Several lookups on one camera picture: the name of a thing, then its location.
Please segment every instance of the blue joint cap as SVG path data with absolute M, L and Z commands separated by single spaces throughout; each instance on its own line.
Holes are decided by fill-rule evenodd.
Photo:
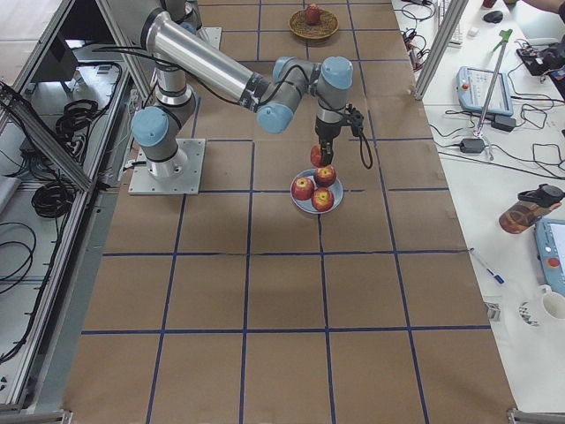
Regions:
M 189 24 L 188 22 L 183 22 L 180 24 L 180 26 L 189 33 L 191 33 L 192 35 L 196 35 L 196 28 L 192 26 L 192 24 Z
M 332 87 L 345 90 L 353 83 L 353 65 L 345 57 L 328 57 L 321 64 L 321 75 Z
M 268 133 L 282 133 L 294 117 L 291 108 L 280 103 L 269 103 L 257 111 L 257 123 Z
M 283 67 L 292 59 L 296 59 L 296 58 L 282 56 L 276 59 L 275 67 L 273 68 L 273 80 L 275 82 L 279 82 L 280 78 L 282 77 L 281 72 L 283 71 Z
M 169 130 L 169 117 L 155 106 L 140 110 L 132 119 L 132 133 L 143 148 L 159 144 Z

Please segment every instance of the metal bracket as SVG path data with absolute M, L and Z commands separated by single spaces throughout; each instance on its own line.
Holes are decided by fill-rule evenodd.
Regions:
M 206 140 L 177 139 L 177 143 L 188 156 L 185 170 L 172 178 L 156 179 L 149 173 L 146 165 L 138 165 L 133 170 L 129 194 L 198 194 Z M 140 151 L 136 162 L 146 160 L 145 154 Z

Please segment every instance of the apple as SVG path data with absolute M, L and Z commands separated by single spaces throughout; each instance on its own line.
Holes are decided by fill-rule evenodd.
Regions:
M 314 171 L 314 181 L 320 187 L 330 187 L 334 184 L 336 178 L 337 172 L 332 165 L 316 168 Z
M 334 194 L 326 187 L 317 188 L 312 195 L 312 206 L 318 212 L 330 210 L 334 206 Z
M 304 20 L 308 25 L 318 25 L 320 23 L 321 9 L 316 3 L 308 4 L 304 11 Z
M 316 168 L 320 168 L 321 164 L 321 144 L 316 144 L 310 150 L 310 163 Z
M 308 177 L 295 178 L 290 193 L 297 201 L 307 201 L 314 193 L 314 182 Z

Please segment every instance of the white plate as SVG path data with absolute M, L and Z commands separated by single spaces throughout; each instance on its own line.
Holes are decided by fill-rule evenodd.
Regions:
M 314 187 L 318 188 L 316 181 L 314 181 L 314 172 L 315 171 L 316 171 L 315 169 L 303 170 L 298 175 L 296 175 L 294 177 L 294 179 L 301 178 L 301 177 L 308 177 L 309 179 L 311 179 L 313 181 Z M 330 187 L 327 187 L 327 189 L 330 192 L 332 192 L 332 194 L 334 195 L 334 206 L 332 206 L 330 209 L 328 209 L 324 212 L 320 212 L 320 211 L 316 210 L 314 208 L 314 206 L 312 206 L 312 201 L 310 199 L 308 199 L 307 201 L 298 201 L 294 197 L 292 197 L 292 193 L 290 194 L 290 197 L 291 197 L 292 201 L 294 201 L 295 205 L 297 205 L 299 208 L 301 208 L 305 212 L 308 212 L 309 214 L 326 214 L 327 212 L 330 212 L 330 211 L 334 210 L 335 208 L 337 208 L 339 206 L 339 204 L 342 202 L 342 199 L 343 199 L 342 182 L 339 180 L 339 178 L 336 178 L 334 184 L 332 184 Z

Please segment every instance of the table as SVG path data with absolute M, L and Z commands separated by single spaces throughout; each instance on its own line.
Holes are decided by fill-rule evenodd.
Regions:
M 405 3 L 393 1 L 396 9 Z M 498 25 L 487 24 L 482 16 L 487 12 L 480 7 L 479 0 L 470 0 L 461 20 L 464 34 L 460 49 L 448 48 L 435 77 L 424 97 L 426 115 L 430 124 L 437 126 L 443 133 L 466 126 L 469 121 L 463 116 L 446 116 L 445 110 L 460 110 L 455 91 L 455 76 L 460 66 L 493 69 L 498 57 L 498 50 L 492 48 L 498 43 L 498 33 L 504 29 L 513 30 L 510 44 L 502 62 L 502 72 L 508 72 L 520 64 L 514 41 L 524 35 L 512 19 L 503 2 L 497 2 L 494 10 L 504 14 Z M 416 6 L 412 6 L 418 16 Z M 413 20 L 402 13 L 396 13 L 400 28 L 413 27 Z M 478 34 L 472 39 L 467 36 L 470 27 L 477 27 Z M 418 23 L 418 33 L 430 42 L 437 28 L 434 19 Z M 540 83 L 539 77 L 532 77 L 521 66 L 511 74 L 516 90 L 522 93 L 545 94 L 560 99 L 560 95 L 548 79 Z M 515 101 L 515 117 L 519 115 L 521 103 Z M 531 144 L 555 143 L 563 145 L 561 129 L 564 126 L 563 107 L 556 107 L 547 112 L 547 122 L 543 130 L 532 129 L 530 124 L 516 128 L 511 133 L 494 130 L 485 126 L 484 135 L 494 144 L 500 145 L 513 155 L 531 157 Z M 460 132 L 454 139 L 442 138 L 436 131 L 434 140 L 442 145 L 458 143 L 463 136 L 470 136 L 471 131 Z M 461 155 L 457 148 L 438 148 L 441 152 Z M 539 152 L 555 159 L 553 148 L 542 148 Z M 486 154 L 473 157 L 487 161 Z M 504 155 L 497 148 L 493 151 L 495 163 L 514 166 L 523 170 L 541 171 L 530 165 Z M 492 322 L 493 333 L 508 377 L 508 382 L 519 409 L 525 412 L 562 413 L 565 398 L 565 329 L 533 328 L 525 324 L 518 314 L 518 306 L 535 296 L 539 284 L 545 280 L 537 259 L 537 249 L 533 230 L 521 235 L 511 235 L 498 225 L 498 216 L 516 201 L 516 195 L 525 190 L 548 183 L 559 186 L 561 181 L 537 177 L 521 172 L 506 170 L 495 166 L 472 163 L 458 157 L 441 154 L 441 164 L 446 174 L 450 191 L 456 205 L 456 211 L 463 229 L 467 247 L 475 247 L 506 280 L 504 285 L 496 283 L 482 266 L 473 261 L 478 284 L 485 301 L 498 303 L 501 307 L 501 320 Z M 565 219 L 565 208 L 551 214 L 553 219 Z

